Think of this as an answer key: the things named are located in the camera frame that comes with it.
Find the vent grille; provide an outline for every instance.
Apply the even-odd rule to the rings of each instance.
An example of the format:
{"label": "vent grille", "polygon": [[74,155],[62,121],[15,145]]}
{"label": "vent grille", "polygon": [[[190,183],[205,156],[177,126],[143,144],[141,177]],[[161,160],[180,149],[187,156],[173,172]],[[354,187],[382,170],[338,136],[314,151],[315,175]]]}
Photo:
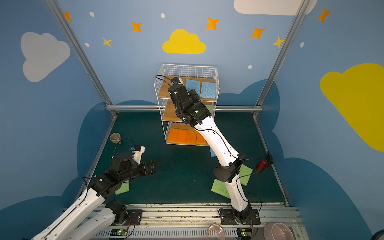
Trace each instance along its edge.
{"label": "vent grille", "polygon": [[[236,228],[224,228],[226,237],[237,237]],[[102,230],[93,238],[108,239],[110,230]],[[206,237],[206,228],[151,228],[151,229],[135,229],[131,234],[132,238],[195,238]],[[209,237],[217,236],[215,231],[210,231]],[[124,237],[110,237],[111,239],[120,239]]]}

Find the yellow star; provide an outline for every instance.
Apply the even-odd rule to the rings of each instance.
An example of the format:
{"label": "yellow star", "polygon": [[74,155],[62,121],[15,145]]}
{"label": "yellow star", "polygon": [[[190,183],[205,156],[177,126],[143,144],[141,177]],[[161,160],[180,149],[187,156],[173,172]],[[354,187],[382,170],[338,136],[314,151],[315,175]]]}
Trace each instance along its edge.
{"label": "yellow star", "polygon": [[72,19],[70,18],[70,12],[64,13],[64,16],[65,16],[65,18],[66,18],[68,21],[72,22]]}
{"label": "yellow star", "polygon": [[131,23],[132,23],[132,25],[133,25],[133,30],[132,30],[132,32],[134,32],[134,31],[138,31],[138,32],[141,33],[141,30],[140,30],[140,25],[141,25],[141,23],[138,23],[138,24],[133,23],[133,22],[131,22]]}
{"label": "yellow star", "polygon": [[285,41],[285,39],[281,40],[281,39],[280,39],[280,36],[278,36],[278,37],[277,37],[277,42],[274,43],[274,44],[272,44],[272,46],[273,46],[273,45],[277,45],[277,46],[280,48],[281,43],[284,42],[284,41]]}
{"label": "yellow star", "polygon": [[264,30],[265,30],[265,28],[264,29],[255,28],[255,32],[253,33],[251,38],[258,38],[258,39],[260,39]]}
{"label": "yellow star", "polygon": [[330,14],[331,12],[328,12],[325,8],[322,12],[322,14],[319,16],[319,18],[317,20],[321,20],[321,22],[323,23],[325,18],[328,16],[328,14]]}
{"label": "yellow star", "polygon": [[112,40],[107,41],[107,40],[105,40],[104,38],[103,38],[103,40],[104,40],[103,45],[108,45],[108,46],[111,48],[111,45],[110,45],[109,43],[110,43]]}
{"label": "yellow star", "polygon": [[216,31],[216,24],[218,21],[219,21],[219,19],[212,20],[212,19],[208,18],[208,26],[205,30],[213,29]]}

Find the blue sponge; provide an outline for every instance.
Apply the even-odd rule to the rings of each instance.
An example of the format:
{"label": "blue sponge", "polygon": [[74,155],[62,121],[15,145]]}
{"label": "blue sponge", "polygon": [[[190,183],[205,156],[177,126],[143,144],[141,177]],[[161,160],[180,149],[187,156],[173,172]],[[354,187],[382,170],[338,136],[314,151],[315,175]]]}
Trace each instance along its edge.
{"label": "blue sponge", "polygon": [[216,154],[211,147],[209,147],[209,151],[211,151],[211,157],[216,157]]}
{"label": "blue sponge", "polygon": [[216,83],[203,82],[201,84],[201,98],[216,98]]}
{"label": "blue sponge", "polygon": [[199,81],[187,79],[187,81],[185,83],[185,88],[187,89],[188,92],[190,90],[194,89],[196,91],[197,95],[200,96],[200,82]]}

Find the dark green floor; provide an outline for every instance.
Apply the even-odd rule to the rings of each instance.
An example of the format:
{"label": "dark green floor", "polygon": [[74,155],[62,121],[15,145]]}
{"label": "dark green floor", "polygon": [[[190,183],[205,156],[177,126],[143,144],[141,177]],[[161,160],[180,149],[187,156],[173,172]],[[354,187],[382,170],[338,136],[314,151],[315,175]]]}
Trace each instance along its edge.
{"label": "dark green floor", "polygon": [[[215,122],[238,152],[247,157],[265,153],[250,113],[216,113]],[[218,160],[210,156],[209,147],[166,144],[158,112],[119,113],[112,129],[114,132],[146,147],[142,162],[160,160],[162,166],[152,176],[138,177],[130,184],[129,192],[113,195],[109,200],[117,199],[124,204],[230,202],[211,192],[215,178],[213,169]],[[126,140],[117,147],[116,153],[127,151],[130,146],[130,141]],[[111,164],[114,147],[115,144],[108,140],[95,174],[100,174]],[[261,158],[244,164],[255,171]],[[243,189],[245,193],[256,193],[263,202],[284,202],[272,168],[252,175]],[[251,202],[260,202],[253,194],[247,197]]]}

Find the green sponge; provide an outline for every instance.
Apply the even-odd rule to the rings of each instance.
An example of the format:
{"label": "green sponge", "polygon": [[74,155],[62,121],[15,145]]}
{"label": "green sponge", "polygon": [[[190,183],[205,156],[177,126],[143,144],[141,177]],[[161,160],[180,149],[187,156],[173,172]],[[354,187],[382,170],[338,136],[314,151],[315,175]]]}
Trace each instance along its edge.
{"label": "green sponge", "polygon": [[[240,167],[239,176],[241,177],[241,176],[249,175],[252,173],[252,171],[253,171],[252,168],[247,167],[246,165],[243,164]],[[249,178],[250,178],[250,176],[240,178],[240,183],[243,184],[244,186],[246,186],[248,184]],[[230,199],[227,187],[220,180],[217,180],[217,179],[214,180],[211,191]]]}
{"label": "green sponge", "polygon": [[229,197],[229,193],[228,193],[227,187],[220,180],[217,180],[217,179],[214,180],[214,184],[212,185],[211,191],[231,199]]}
{"label": "green sponge", "polygon": [[206,107],[207,107],[208,111],[209,111],[210,113],[212,113],[212,105],[207,104]]}
{"label": "green sponge", "polygon": [[[241,165],[241,167],[240,167],[240,173],[239,173],[239,176],[241,177],[241,176],[249,175],[249,174],[252,173],[252,171],[253,171],[252,168],[247,167],[246,165],[243,164],[243,165]],[[242,178],[240,178],[240,183],[243,184],[244,186],[246,186],[246,185],[248,184],[248,181],[249,181],[249,178],[250,178],[250,177],[251,177],[251,176],[246,176],[246,177],[242,177]]]}
{"label": "green sponge", "polygon": [[116,193],[116,195],[118,195],[118,194],[121,194],[123,192],[128,192],[128,191],[129,191],[129,183],[122,183],[121,187],[115,193]]}

